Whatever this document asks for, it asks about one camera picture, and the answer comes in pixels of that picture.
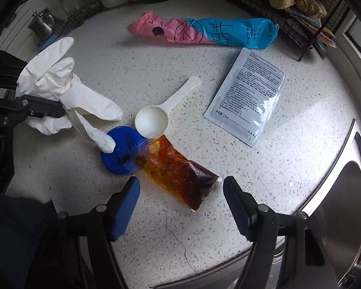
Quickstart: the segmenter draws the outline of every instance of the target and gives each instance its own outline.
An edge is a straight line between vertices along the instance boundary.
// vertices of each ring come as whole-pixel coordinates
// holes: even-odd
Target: countertop
[[[121,122],[89,121],[107,132],[133,127],[138,110],[160,104],[190,76],[202,84],[172,111],[166,133],[174,147],[274,211],[294,212],[324,177],[347,135],[356,104],[331,62],[300,50],[283,33],[259,55],[289,73],[282,96],[255,147],[250,148],[203,117],[241,49],[178,45],[130,35],[126,27],[153,10],[170,18],[248,18],[226,0],[129,3],[88,19],[69,35],[74,72],[90,88],[115,101]],[[99,150],[74,129],[45,136],[19,125],[14,131],[15,176],[7,193],[48,201],[57,211],[84,213],[104,203],[128,177],[110,174]],[[192,276],[229,260],[250,243],[239,234],[221,191],[192,213],[142,185],[123,237],[113,244],[130,288],[149,288]]]

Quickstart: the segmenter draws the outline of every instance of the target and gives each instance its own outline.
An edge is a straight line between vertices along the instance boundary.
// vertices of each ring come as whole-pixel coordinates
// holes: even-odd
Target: kitchen sink
[[[341,285],[361,254],[361,127],[353,120],[346,140],[318,188],[297,210],[315,219],[328,258]],[[284,239],[276,245],[267,289],[277,285]],[[212,270],[157,289],[228,288],[242,272],[249,252]]]

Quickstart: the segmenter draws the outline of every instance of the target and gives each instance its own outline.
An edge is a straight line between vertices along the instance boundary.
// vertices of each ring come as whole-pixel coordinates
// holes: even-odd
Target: rubber glove
[[[35,56],[20,73],[16,97],[24,94],[60,101],[66,110],[61,118],[33,118],[26,122],[45,135],[72,126],[88,141],[94,142],[105,153],[112,153],[115,141],[91,126],[81,114],[93,114],[103,120],[121,120],[121,108],[110,99],[85,86],[72,72],[75,64],[68,57],[59,61],[73,44],[73,38],[63,38]]]

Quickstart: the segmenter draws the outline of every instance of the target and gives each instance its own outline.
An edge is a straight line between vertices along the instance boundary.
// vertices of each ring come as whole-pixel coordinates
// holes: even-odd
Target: metal bolt
[[[298,215],[299,218],[301,218],[301,219],[303,219],[303,220],[309,218],[308,214],[306,214],[305,212],[302,212],[302,211],[299,211],[299,212],[297,213],[297,215]]]
[[[261,212],[267,212],[269,210],[269,207],[266,204],[260,204],[258,205],[258,210]]]
[[[97,210],[98,212],[104,212],[106,209],[107,209],[106,204],[99,204],[99,205],[96,207],[96,210]]]
[[[62,220],[62,219],[65,219],[66,217],[68,216],[68,213],[67,212],[59,212],[58,213],[58,220]]]

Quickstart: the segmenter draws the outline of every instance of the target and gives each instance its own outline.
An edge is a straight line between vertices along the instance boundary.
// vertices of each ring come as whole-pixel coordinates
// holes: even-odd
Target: white measuring spoon
[[[200,84],[199,77],[190,77],[181,88],[161,105],[142,108],[135,117],[135,128],[145,138],[158,138],[168,127],[171,110],[195,87]]]

